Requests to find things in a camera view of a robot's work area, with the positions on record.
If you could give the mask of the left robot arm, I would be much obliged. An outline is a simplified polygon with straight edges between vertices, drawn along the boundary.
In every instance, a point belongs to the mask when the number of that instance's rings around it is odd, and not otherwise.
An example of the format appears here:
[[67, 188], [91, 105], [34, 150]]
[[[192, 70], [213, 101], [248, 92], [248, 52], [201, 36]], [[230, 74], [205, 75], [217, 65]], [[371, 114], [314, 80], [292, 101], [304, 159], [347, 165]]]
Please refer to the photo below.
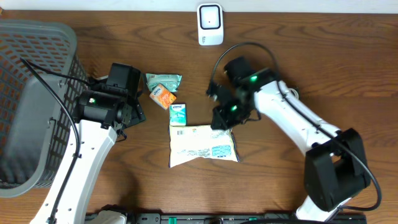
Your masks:
[[84, 223], [101, 166], [124, 129], [142, 121], [141, 71], [113, 63], [76, 97], [67, 148], [49, 193], [32, 223]]

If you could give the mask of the orange tissue pack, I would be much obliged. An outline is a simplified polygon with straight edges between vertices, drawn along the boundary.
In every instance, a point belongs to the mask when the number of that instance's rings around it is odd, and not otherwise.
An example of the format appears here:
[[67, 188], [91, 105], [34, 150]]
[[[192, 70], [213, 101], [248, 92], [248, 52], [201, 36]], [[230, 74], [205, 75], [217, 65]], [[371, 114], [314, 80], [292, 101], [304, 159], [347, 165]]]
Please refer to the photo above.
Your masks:
[[152, 90], [150, 93], [150, 98], [165, 110], [167, 110], [169, 106], [177, 99], [177, 97], [162, 84], [158, 84]]

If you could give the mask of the yellow wet wipes pack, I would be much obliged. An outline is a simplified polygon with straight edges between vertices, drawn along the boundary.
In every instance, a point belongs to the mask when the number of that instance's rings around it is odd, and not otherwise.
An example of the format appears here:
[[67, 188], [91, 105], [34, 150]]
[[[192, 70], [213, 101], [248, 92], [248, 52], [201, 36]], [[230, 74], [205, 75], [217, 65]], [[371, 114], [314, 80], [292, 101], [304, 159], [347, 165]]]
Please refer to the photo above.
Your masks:
[[213, 130], [209, 125], [170, 126], [169, 167], [196, 158], [239, 161], [231, 129]]

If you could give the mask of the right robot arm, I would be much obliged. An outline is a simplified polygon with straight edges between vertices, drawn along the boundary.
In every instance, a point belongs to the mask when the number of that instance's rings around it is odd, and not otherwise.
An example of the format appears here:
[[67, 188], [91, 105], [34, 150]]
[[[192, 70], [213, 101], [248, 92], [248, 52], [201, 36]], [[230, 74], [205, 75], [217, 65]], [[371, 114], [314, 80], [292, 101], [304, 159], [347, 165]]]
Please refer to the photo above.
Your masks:
[[305, 157], [307, 197], [296, 210], [299, 220], [330, 221], [343, 205], [370, 185], [363, 141], [357, 131], [326, 122], [298, 100], [269, 68], [255, 71], [244, 57], [224, 66], [235, 91], [210, 80], [212, 129], [228, 130], [250, 120], [251, 111], [271, 119]]

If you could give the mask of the teal Kleenex tissue pack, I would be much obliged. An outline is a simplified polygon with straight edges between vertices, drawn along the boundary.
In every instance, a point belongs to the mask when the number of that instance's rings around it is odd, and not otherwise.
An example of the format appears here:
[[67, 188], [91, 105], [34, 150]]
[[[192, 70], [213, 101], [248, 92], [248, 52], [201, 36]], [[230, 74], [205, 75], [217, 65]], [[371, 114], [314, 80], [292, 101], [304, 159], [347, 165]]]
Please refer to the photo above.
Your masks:
[[171, 126], [186, 126], [187, 125], [186, 104], [170, 105], [169, 115], [170, 115], [170, 125]]

